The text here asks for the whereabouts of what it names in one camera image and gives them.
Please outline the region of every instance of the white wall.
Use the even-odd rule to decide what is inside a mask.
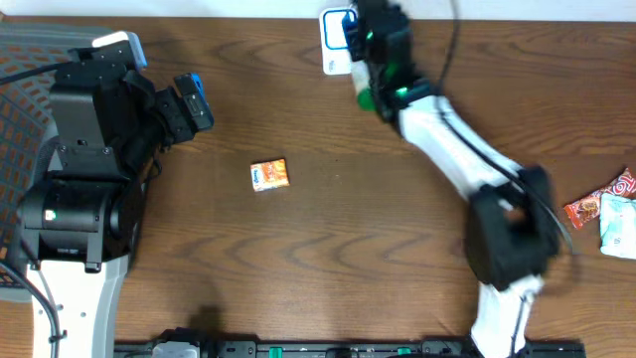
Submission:
[[[411,17],[448,18],[448,0],[397,0]],[[636,0],[458,0],[464,19],[636,21]],[[316,18],[347,0],[0,0],[7,15]]]

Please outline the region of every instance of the snack package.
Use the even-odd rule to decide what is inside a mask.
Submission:
[[[636,191],[636,180],[632,177],[629,168],[625,168],[623,174],[614,179],[606,187],[596,190],[588,196],[565,205],[563,208],[572,221],[575,228],[580,229],[583,224],[596,218],[600,214],[600,196],[604,193],[628,197]]]
[[[600,205],[600,251],[636,260],[636,201],[603,194]]]
[[[285,159],[252,164],[251,185],[254,191],[274,189],[289,185]]]

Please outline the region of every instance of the red candy wrapper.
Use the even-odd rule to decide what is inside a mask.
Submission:
[[[600,196],[602,194],[608,193],[626,198],[634,192],[636,192],[636,180],[632,177],[629,168],[626,168],[623,174],[606,187],[596,190],[581,200],[565,205],[563,208],[574,227],[580,229],[583,224],[600,215]]]

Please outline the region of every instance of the wooden surface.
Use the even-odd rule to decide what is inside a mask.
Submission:
[[[175,326],[277,340],[468,333],[477,281],[459,244],[465,204],[423,154],[358,110],[348,78],[322,74],[317,21],[9,21],[134,31],[157,88],[197,72],[215,113],[212,132],[161,157],[118,340]],[[436,77],[450,24],[413,27],[417,62]],[[467,23],[447,92],[496,148],[551,172],[560,207],[636,168],[634,59],[635,25]],[[253,193],[249,164],[278,157],[291,186]],[[591,358],[633,356],[636,262],[599,252],[597,221],[573,236],[579,280],[568,256],[553,262],[528,336],[581,339]],[[30,354],[30,309],[0,303],[2,356]]]

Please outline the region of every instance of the plastic crate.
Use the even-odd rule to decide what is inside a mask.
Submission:
[[[96,27],[0,23],[0,77],[65,62],[72,48],[90,47],[112,31]],[[32,184],[38,148],[54,123],[49,90],[55,72],[0,87],[0,260],[19,269],[17,204]],[[21,300],[19,284],[0,270],[0,299]]]

